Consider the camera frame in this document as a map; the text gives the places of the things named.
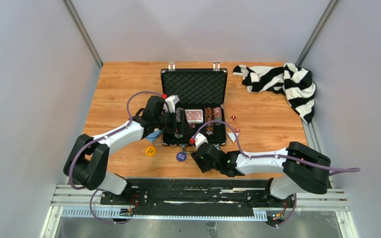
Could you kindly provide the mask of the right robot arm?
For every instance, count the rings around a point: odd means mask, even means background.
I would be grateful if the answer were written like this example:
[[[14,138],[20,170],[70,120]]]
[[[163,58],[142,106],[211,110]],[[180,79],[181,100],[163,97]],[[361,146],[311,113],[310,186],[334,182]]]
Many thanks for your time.
[[[227,177],[254,173],[281,173],[271,178],[264,192],[264,201],[277,206],[289,195],[306,191],[325,194],[331,160],[312,148],[290,142],[289,146],[272,152],[223,152],[206,142],[192,153],[192,158],[202,173],[212,169]]]

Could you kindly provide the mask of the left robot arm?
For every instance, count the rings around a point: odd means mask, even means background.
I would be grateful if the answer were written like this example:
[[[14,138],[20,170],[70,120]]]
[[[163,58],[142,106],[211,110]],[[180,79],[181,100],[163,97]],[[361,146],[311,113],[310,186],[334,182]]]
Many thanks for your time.
[[[145,108],[123,125],[100,135],[80,135],[63,168],[71,188],[110,192],[120,205],[128,204],[132,199],[128,181],[107,171],[109,157],[156,130],[174,132],[179,101],[178,95],[152,93]]]

